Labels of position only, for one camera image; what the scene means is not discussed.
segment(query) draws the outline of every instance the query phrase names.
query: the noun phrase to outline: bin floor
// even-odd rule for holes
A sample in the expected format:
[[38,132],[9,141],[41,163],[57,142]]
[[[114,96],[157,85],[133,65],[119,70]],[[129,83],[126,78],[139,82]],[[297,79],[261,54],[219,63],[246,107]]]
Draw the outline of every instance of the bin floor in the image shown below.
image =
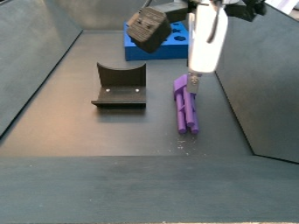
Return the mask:
[[98,62],[130,68],[122,31],[86,31],[2,140],[0,156],[251,155],[217,75],[201,78],[201,134],[178,133],[174,80],[187,59],[149,60],[146,109],[98,109]]

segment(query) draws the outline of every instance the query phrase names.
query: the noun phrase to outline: black bracket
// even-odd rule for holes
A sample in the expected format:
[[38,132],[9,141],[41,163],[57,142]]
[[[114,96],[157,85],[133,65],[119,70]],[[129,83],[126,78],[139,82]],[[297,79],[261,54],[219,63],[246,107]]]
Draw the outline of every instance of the black bracket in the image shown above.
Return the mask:
[[102,108],[146,108],[146,64],[114,69],[98,63],[101,90],[91,103]]

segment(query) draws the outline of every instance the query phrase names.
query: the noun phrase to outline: blue block with holes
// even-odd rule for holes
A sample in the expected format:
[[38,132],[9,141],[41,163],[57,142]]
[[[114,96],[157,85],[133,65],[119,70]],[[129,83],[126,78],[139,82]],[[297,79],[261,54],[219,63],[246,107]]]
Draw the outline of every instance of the blue block with holes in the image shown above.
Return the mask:
[[171,24],[173,34],[154,53],[142,50],[127,35],[125,23],[126,60],[169,60],[189,58],[189,32],[182,22]]

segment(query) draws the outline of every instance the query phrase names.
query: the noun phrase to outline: purple object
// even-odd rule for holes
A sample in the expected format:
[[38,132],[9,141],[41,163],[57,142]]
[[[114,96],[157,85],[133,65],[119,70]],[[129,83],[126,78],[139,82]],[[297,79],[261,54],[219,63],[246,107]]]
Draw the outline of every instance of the purple object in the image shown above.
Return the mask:
[[179,133],[186,133],[187,127],[190,127],[191,133],[198,134],[201,129],[195,110],[195,94],[187,92],[187,74],[174,81],[173,86],[178,110]]

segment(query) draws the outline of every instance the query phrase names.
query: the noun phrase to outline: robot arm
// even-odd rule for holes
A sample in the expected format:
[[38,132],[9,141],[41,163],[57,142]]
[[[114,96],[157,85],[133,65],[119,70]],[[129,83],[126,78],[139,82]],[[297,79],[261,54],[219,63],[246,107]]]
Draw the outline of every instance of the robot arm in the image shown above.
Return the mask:
[[199,74],[213,73],[221,58],[229,16],[253,21],[265,15],[265,0],[174,0],[173,3],[145,7],[127,22],[127,34],[146,52],[153,53],[173,33],[171,23],[190,14],[189,86],[198,92]]

